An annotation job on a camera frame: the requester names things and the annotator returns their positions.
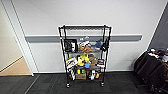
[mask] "gray floor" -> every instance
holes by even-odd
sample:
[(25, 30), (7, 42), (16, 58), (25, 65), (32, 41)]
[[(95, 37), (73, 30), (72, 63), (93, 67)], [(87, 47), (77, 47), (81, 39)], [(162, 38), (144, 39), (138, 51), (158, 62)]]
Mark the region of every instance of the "gray floor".
[(76, 81), (71, 82), (70, 88), (66, 87), (65, 74), (35, 74), (0, 77), (0, 94), (152, 94), (147, 88), (136, 88), (135, 84), (140, 81), (133, 72), (106, 73), (104, 87), (99, 82)]

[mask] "caster wheel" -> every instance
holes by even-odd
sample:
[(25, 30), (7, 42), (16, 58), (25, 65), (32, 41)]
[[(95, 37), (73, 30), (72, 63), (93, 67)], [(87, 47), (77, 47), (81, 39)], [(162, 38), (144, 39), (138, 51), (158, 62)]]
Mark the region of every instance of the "caster wheel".
[(159, 93), (162, 93), (162, 90), (158, 90)]
[(67, 88), (69, 88), (70, 87), (70, 84), (67, 84)]
[(101, 86), (103, 87), (103, 86), (104, 86), (104, 83), (101, 83)]

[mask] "box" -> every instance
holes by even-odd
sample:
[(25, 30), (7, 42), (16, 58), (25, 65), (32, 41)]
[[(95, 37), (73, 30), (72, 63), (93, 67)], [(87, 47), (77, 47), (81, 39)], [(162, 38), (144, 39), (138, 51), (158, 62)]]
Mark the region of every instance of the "box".
[(75, 74), (76, 79), (86, 80), (86, 73)]
[(89, 57), (90, 61), (93, 61), (95, 59), (95, 57)]

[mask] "floor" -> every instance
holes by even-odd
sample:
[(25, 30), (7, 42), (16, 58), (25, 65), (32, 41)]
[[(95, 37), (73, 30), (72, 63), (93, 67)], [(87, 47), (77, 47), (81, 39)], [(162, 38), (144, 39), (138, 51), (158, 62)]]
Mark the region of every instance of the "floor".
[(8, 68), (0, 72), (0, 76), (12, 76), (12, 75), (31, 75), (30, 70), (22, 57)]
[(64, 73), (32, 76), (1, 76), (1, 94), (154, 94), (147, 88), (136, 88), (140, 81), (133, 72), (108, 72), (104, 87), (99, 82), (76, 81), (66, 87)]

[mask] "doorway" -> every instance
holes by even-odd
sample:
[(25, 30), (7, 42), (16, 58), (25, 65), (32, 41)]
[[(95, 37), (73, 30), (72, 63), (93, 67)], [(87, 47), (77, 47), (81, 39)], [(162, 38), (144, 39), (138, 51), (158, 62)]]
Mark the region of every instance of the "doorway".
[(32, 75), (0, 2), (0, 76)]

